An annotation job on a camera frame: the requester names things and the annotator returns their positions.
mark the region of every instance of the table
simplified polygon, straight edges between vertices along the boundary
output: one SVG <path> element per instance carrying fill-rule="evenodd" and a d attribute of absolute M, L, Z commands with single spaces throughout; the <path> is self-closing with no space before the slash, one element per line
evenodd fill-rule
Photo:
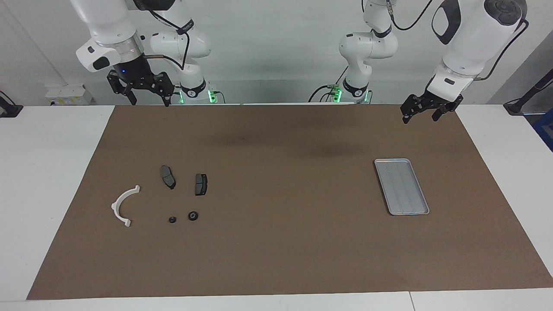
<path fill-rule="evenodd" d="M 102 136 L 112 106 L 26 107 L 0 120 L 0 309 L 544 310 L 552 289 L 24 301 Z M 549 272 L 553 153 L 502 106 L 461 106 L 468 133 Z"/>

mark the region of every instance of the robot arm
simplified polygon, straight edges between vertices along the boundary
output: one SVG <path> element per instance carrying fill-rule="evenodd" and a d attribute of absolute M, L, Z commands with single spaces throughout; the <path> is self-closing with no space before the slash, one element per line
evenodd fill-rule
<path fill-rule="evenodd" d="M 525 0 L 445 0 L 432 29 L 447 51 L 424 94 L 410 95 L 401 106 L 404 123 L 428 109 L 436 109 L 434 121 L 454 111 L 463 100 L 461 92 L 506 45 L 527 10 Z"/>
<path fill-rule="evenodd" d="M 340 53 L 348 61 L 345 78 L 340 81 L 342 100 L 362 102 L 367 93 L 372 67 L 369 59 L 385 59 L 398 50 L 398 38 L 392 33 L 389 8 L 397 0 L 369 0 L 363 19 L 372 28 L 370 33 L 351 33 L 342 38 Z"/>
<path fill-rule="evenodd" d="M 152 0 L 134 0 L 142 11 L 154 11 L 163 24 L 175 29 L 173 32 L 160 32 L 152 35 L 150 44 L 155 53 L 166 55 L 178 64 L 168 60 L 175 68 L 181 87 L 181 98 L 187 102 L 210 102 L 208 84 L 202 75 L 201 67 L 194 60 L 211 53 L 209 38 L 194 27 L 185 0 L 161 1 L 164 6 L 152 6 Z"/>
<path fill-rule="evenodd" d="M 175 86 L 167 73 L 152 73 L 125 2 L 71 0 L 71 3 L 92 36 L 77 50 L 83 66 L 91 72 L 113 66 L 107 76 L 113 92 L 123 94 L 133 105 L 137 99 L 132 90 L 139 89 L 161 96 L 163 103 L 169 106 Z"/>

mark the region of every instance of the white plastic arc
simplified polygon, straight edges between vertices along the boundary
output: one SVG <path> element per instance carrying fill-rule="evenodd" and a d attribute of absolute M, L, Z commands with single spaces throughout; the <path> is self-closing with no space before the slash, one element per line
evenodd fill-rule
<path fill-rule="evenodd" d="M 130 219 L 127 219 L 127 218 L 123 218 L 121 217 L 121 215 L 119 214 L 119 208 L 121 207 L 121 203 L 123 203 L 123 201 L 125 201 L 126 198 L 128 198 L 129 196 L 133 195 L 133 194 L 136 194 L 136 193 L 139 193 L 140 192 L 140 186 L 137 185 L 134 189 L 131 189 L 129 191 L 126 191 L 125 193 L 123 193 L 118 199 L 117 201 L 115 201 L 112 205 L 111 205 L 111 209 L 113 210 L 113 212 L 115 213 L 115 217 L 117 217 L 117 219 L 123 221 L 125 223 L 125 226 L 126 227 L 129 227 L 131 225 L 131 220 Z"/>

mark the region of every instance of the metal tray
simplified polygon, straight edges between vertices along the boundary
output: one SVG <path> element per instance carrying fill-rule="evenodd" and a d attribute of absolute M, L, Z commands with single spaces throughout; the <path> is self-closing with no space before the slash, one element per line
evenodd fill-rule
<path fill-rule="evenodd" d="M 392 215 L 426 215 L 430 212 L 411 161 L 377 159 L 374 165 Z"/>

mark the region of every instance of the black clamp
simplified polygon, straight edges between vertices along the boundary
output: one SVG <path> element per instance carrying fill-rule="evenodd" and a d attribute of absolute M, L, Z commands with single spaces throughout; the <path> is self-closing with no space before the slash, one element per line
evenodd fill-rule
<path fill-rule="evenodd" d="M 428 109 L 436 109 L 432 114 L 432 120 L 437 122 L 441 116 L 448 112 L 453 112 L 457 109 L 459 104 L 463 101 L 463 96 L 459 94 L 459 97 L 454 102 L 449 102 L 441 97 L 438 97 L 428 91 L 425 91 L 422 96 L 416 96 L 411 94 L 401 106 L 401 112 L 403 113 L 403 123 L 407 124 L 411 118 L 417 113 L 424 112 Z"/>
<path fill-rule="evenodd" d="M 138 80 L 129 82 L 126 86 L 123 86 L 119 80 L 117 72 L 112 69 L 107 74 L 107 80 L 113 92 L 115 94 L 122 94 L 123 96 L 128 98 L 131 102 L 131 105 L 133 106 L 136 105 L 138 101 L 132 91 L 133 89 L 148 90 L 154 94 L 159 95 L 165 107 L 169 107 L 169 105 L 171 105 L 171 96 L 173 95 L 175 90 L 175 86 L 171 83 L 171 79 L 166 72 L 162 72 L 159 75 L 154 75 L 152 79 L 147 79 L 147 82 L 142 82 L 142 80 Z"/>

